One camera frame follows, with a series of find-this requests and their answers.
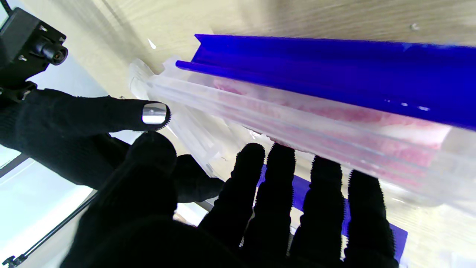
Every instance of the clear plastic container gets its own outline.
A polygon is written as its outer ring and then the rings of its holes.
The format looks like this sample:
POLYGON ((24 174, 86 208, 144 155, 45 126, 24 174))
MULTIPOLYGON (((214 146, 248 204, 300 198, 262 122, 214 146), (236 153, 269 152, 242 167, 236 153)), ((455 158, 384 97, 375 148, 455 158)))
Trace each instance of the clear plastic container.
MULTIPOLYGON (((313 103, 342 108, 339 103, 184 71, 175 66, 177 59, 166 61, 165 71, 159 75, 143 62, 134 61, 130 65, 131 89, 139 98, 170 106, 173 116, 168 129, 210 176, 227 180, 236 153, 247 143, 260 143, 267 153, 274 141, 286 143, 297 149, 295 175, 306 180, 314 154, 341 163, 345 197, 350 169, 380 178, 389 222, 408 232, 401 267, 453 268, 459 267, 456 260, 474 261, 473 132, 395 115, 386 118, 403 122, 400 127, 358 118, 349 122, 348 115, 329 118, 303 110, 313 103), (303 106, 293 107, 291 100, 299 100, 303 106), (422 133, 430 135, 432 131, 419 132, 418 126, 433 126, 437 131, 425 138, 422 133), (418 139, 409 140, 412 136, 418 139), (413 158, 405 149, 414 152, 413 158)), ((344 108, 360 109, 347 104, 344 108)), ((299 226, 301 215, 292 209, 292 228, 299 226)))
POLYGON ((476 133, 184 71, 175 66, 176 60, 167 60, 165 71, 150 77, 144 90, 150 99, 171 106, 172 131, 192 144, 192 153, 201 151, 198 158, 204 158, 199 162, 208 163, 209 172, 213 156, 234 154, 257 136, 266 140, 260 135, 265 134, 301 152, 374 175, 408 191, 418 202, 448 203, 476 213, 476 133), (176 117, 189 122, 176 127, 176 117), (184 128, 187 133, 179 133, 184 128))

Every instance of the blue plastic rail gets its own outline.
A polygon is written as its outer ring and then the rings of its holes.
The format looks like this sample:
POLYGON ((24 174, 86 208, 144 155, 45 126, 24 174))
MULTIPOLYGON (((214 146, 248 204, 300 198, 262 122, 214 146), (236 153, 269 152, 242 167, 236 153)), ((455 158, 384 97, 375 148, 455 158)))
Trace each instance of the blue plastic rail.
POLYGON ((177 67, 476 130, 476 49, 202 35, 177 67))

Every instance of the camera lens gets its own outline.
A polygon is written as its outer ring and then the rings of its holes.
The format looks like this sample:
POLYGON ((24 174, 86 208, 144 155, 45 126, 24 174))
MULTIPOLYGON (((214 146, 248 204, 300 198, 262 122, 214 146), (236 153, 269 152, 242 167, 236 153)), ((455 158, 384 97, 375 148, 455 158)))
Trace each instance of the camera lens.
POLYGON ((46 60, 53 65, 60 65, 68 56, 68 49, 60 44, 46 44, 41 50, 46 60))
POLYGON ((68 56, 67 48, 58 43, 53 44, 46 38, 42 38, 36 42, 34 51, 39 56, 45 57, 45 59, 53 65, 62 64, 68 56))

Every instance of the black glove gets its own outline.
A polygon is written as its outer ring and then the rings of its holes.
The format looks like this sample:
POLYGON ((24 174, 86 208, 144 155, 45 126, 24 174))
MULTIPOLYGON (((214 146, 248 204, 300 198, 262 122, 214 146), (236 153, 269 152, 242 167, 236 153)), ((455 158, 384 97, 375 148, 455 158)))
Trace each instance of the black glove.
POLYGON ((245 267, 207 233, 172 220, 177 163, 167 138, 142 134, 81 217, 60 267, 245 267))
POLYGON ((398 267, 378 180, 358 171, 350 176, 352 218, 346 258, 340 260, 344 218, 342 172, 339 164, 319 156, 313 162, 301 226, 287 257, 294 150, 274 144, 265 181, 258 189, 255 216, 248 223, 264 157, 264 149, 258 144, 243 148, 231 178, 200 223, 200 230, 214 236, 252 267, 398 267), (239 247, 243 238, 243 247, 239 247))
MULTIPOLYGON (((83 98, 45 89, 33 90, 21 103, 0 107, 0 143, 18 150, 69 181, 99 189, 124 162, 129 145, 108 133, 155 131, 164 122, 142 121, 143 100, 83 98)), ((209 178, 190 156, 180 156, 174 182, 179 202, 203 201, 218 195, 223 182, 209 178)))

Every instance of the wooden surface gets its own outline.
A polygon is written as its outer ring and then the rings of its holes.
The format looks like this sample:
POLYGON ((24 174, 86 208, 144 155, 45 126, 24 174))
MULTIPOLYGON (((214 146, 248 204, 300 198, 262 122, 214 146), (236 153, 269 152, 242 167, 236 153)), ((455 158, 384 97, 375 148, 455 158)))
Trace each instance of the wooden surface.
POLYGON ((115 97, 132 97, 127 85, 132 59, 155 72, 174 54, 190 60, 199 45, 195 33, 476 44, 472 0, 23 2, 67 35, 71 55, 115 97))

